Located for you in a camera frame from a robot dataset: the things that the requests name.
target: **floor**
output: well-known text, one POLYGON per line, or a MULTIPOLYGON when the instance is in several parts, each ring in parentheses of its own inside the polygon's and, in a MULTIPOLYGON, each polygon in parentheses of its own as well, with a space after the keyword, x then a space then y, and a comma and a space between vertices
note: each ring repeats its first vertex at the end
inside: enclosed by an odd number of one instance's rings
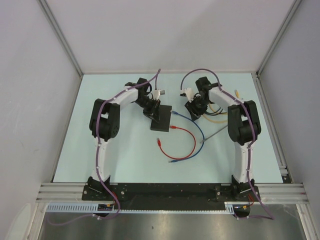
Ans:
MULTIPOLYGON (((183 74, 160 74, 158 88, 165 90, 160 96, 161 104, 189 116, 184 107, 187 99, 180 96, 183 74)), ((197 92, 195 81, 209 74, 192 74, 184 82, 184 87, 192 87, 197 92)), ((256 183, 282 183, 276 155, 268 133, 266 121, 258 95, 249 73, 220 73, 221 84, 230 93, 238 90, 241 98, 254 100, 258 107, 261 134, 253 152, 253 174, 256 183)), ((100 74, 84 75, 73 114, 70 120, 62 152, 57 165, 54 182, 84 183, 91 175, 95 164, 95 140, 89 130, 89 121, 94 101, 108 99, 123 89, 127 82, 137 82, 142 77, 150 79, 152 74, 100 74)), ((210 117, 226 120, 226 116, 210 117)), ((221 129, 226 123, 211 123, 201 117, 196 121, 207 137, 221 129)), ((200 147, 202 135, 188 120, 172 115, 172 125, 186 128, 194 133, 200 147)), ((108 151, 107 164, 111 169, 114 183, 230 183, 235 165, 235 147, 227 130, 223 130, 208 140, 202 151, 194 158, 177 163, 169 163, 157 145, 161 139, 164 150, 176 157, 183 157, 193 146, 193 139, 185 132, 171 129, 168 132, 150 130, 151 120, 135 103, 130 104, 120 114, 120 131, 112 141, 108 151)))
MULTIPOLYGON (((46 213, 39 240, 304 240, 297 208, 269 205, 275 220, 236 220, 224 214, 120 214, 111 220, 91 216, 64 226, 83 213, 46 213)), ((251 214, 262 214, 259 205, 251 214)))

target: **gray wall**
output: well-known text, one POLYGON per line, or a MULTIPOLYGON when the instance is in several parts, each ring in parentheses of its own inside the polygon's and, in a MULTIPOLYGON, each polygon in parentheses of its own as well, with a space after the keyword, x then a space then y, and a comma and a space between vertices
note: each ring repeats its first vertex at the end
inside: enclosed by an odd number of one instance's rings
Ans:
POLYGON ((80 78, 36 0, 0 3, 0 239, 50 180, 80 78))
POLYGON ((300 5, 261 75, 287 164, 320 223, 320 1, 300 5))

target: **wall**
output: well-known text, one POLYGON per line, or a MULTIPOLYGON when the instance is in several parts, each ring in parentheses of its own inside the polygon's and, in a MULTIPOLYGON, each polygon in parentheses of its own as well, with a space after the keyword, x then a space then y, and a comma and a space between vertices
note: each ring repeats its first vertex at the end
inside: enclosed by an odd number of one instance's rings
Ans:
POLYGON ((262 72, 262 86, 295 182, 320 223, 320 1, 303 1, 262 72))
POLYGON ((84 73, 255 71, 294 0, 47 0, 84 73))
POLYGON ((0 4, 0 239, 48 182, 80 78, 35 0, 0 4))

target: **cable connector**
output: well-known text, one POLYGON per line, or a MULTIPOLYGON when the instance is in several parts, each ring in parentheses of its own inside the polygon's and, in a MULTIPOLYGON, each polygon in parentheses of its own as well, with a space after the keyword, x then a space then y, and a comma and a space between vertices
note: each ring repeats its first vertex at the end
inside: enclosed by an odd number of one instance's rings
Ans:
POLYGON ((161 141, 160 141, 160 138, 157 138, 157 139, 156 139, 156 141, 157 141, 157 143, 158 143, 158 146, 159 146, 159 147, 161 147, 161 141))

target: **metal floor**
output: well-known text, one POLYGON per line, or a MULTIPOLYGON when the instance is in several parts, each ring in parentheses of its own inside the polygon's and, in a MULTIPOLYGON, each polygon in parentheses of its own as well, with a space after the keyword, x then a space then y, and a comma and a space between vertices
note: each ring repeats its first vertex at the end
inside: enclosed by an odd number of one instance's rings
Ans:
MULTIPOLYGON (((46 213, 39 240, 305 240, 296 205, 269 205, 275 220, 236 220, 229 214, 120 214, 114 219, 91 216, 65 226, 83 213, 46 213)), ((251 214, 262 214, 259 205, 251 214)))

